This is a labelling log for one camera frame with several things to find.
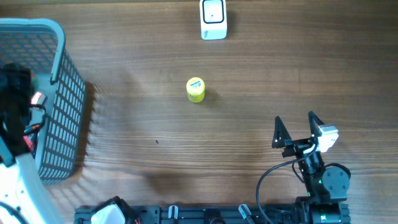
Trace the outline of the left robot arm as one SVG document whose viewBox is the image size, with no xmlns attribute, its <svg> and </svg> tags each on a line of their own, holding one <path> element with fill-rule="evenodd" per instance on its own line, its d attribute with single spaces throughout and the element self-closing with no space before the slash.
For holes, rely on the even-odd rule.
<svg viewBox="0 0 398 224">
<path fill-rule="evenodd" d="M 1 221 L 3 223 L 62 223 L 37 172 L 27 138 L 45 124 L 32 124 L 32 72 L 15 63 L 1 67 Z"/>
</svg>

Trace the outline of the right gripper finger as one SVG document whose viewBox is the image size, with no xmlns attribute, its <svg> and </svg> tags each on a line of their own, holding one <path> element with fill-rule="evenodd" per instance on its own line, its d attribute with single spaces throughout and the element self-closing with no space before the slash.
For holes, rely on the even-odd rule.
<svg viewBox="0 0 398 224">
<path fill-rule="evenodd" d="M 313 111 L 308 112 L 308 120 L 309 120 L 311 135 L 319 136 L 320 133 L 318 127 L 320 125 L 323 125 L 323 121 Z"/>
<path fill-rule="evenodd" d="M 282 148 L 292 145 L 292 138 L 279 116 L 275 117 L 275 130 L 272 148 Z"/>
</svg>

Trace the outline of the yellow cylindrical bottle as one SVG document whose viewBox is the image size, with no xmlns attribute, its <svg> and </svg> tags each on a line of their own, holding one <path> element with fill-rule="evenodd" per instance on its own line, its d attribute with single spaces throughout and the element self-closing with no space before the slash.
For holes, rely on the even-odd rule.
<svg viewBox="0 0 398 224">
<path fill-rule="evenodd" d="M 200 103 L 205 97 L 205 82 L 198 77 L 193 77 L 186 84 L 188 99 L 193 103 Z"/>
</svg>

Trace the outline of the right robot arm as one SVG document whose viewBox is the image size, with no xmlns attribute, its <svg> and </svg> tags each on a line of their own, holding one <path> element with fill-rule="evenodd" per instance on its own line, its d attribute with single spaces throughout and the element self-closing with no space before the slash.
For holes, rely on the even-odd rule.
<svg viewBox="0 0 398 224">
<path fill-rule="evenodd" d="M 275 118 L 273 148 L 282 148 L 283 157 L 294 157 L 295 174 L 305 185 L 307 195 L 294 203 L 265 205 L 265 214 L 273 223 L 350 223 L 344 201 L 351 172 L 338 163 L 325 164 L 322 154 L 339 137 L 334 125 L 325 124 L 314 112 L 308 113 L 311 136 L 293 140 L 280 117 Z"/>
</svg>

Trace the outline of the red white small carton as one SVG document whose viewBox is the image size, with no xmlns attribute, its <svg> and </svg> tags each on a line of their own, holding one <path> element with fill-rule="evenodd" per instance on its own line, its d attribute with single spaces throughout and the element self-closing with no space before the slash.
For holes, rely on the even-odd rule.
<svg viewBox="0 0 398 224">
<path fill-rule="evenodd" d="M 34 93 L 33 97 L 31 98 L 30 103 L 32 105 L 44 105 L 46 99 L 47 99 L 47 96 L 45 94 L 37 91 Z"/>
</svg>

